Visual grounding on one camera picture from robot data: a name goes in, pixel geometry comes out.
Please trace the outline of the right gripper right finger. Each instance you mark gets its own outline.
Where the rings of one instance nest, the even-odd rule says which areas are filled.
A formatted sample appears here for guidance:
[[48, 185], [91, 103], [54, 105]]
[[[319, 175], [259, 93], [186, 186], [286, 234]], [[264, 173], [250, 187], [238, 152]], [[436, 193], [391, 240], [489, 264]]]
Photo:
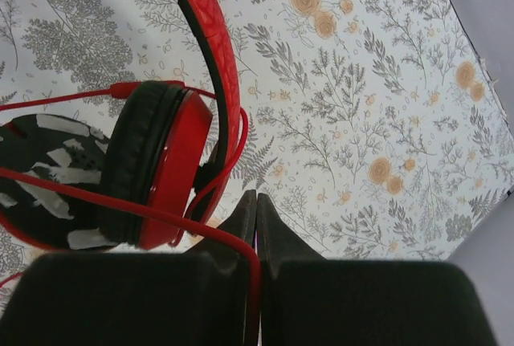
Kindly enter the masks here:
[[445, 262], [316, 253], [257, 199], [265, 345], [493, 345], [471, 280]]

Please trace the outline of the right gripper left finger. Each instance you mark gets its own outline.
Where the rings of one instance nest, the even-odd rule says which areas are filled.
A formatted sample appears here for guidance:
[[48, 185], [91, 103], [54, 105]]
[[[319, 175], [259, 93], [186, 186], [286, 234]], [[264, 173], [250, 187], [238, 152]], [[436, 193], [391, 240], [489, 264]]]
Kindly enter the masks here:
[[1, 317], [4, 345], [254, 345], [256, 194], [181, 254], [40, 256]]

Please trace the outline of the red headphones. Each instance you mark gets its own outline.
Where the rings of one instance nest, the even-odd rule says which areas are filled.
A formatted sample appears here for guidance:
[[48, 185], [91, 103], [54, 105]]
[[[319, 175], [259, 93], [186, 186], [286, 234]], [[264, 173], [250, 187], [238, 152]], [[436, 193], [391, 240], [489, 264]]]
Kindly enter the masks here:
[[[75, 117], [18, 103], [1, 127], [1, 227], [52, 250], [150, 250], [180, 242], [169, 218], [206, 222], [241, 153], [239, 79], [218, 0], [134, 0], [148, 22], [176, 14], [197, 39], [217, 100], [182, 77], [130, 70], [133, 51], [102, 0], [45, 0], [23, 46], [41, 71], [67, 73], [77, 88], [61, 96], [108, 102], [110, 134]], [[141, 212], [161, 211], [162, 221]]]

